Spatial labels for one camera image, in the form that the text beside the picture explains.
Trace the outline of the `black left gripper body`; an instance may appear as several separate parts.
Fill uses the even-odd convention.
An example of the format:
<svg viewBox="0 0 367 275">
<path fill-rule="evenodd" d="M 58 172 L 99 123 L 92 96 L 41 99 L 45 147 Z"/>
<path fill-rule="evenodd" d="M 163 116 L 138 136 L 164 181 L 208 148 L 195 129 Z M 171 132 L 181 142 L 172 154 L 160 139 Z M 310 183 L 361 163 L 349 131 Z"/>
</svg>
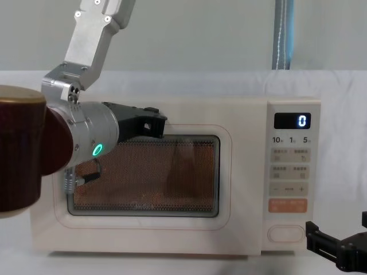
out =
<svg viewBox="0 0 367 275">
<path fill-rule="evenodd" d="M 116 103 L 103 102 L 116 117 L 119 126 L 118 143 L 125 142 L 140 135 L 140 120 L 150 116 L 164 116 L 159 113 L 145 111 L 145 108 L 131 107 Z"/>
</svg>

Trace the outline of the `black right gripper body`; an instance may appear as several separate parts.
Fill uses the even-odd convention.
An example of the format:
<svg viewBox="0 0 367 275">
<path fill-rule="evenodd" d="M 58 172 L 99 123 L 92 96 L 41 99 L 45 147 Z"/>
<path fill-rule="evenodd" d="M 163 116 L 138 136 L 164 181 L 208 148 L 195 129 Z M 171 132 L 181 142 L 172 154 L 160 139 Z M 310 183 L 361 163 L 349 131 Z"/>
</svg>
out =
<svg viewBox="0 0 367 275">
<path fill-rule="evenodd" d="M 366 232 L 357 233 L 339 242 L 336 267 L 343 272 L 366 271 Z"/>
</svg>

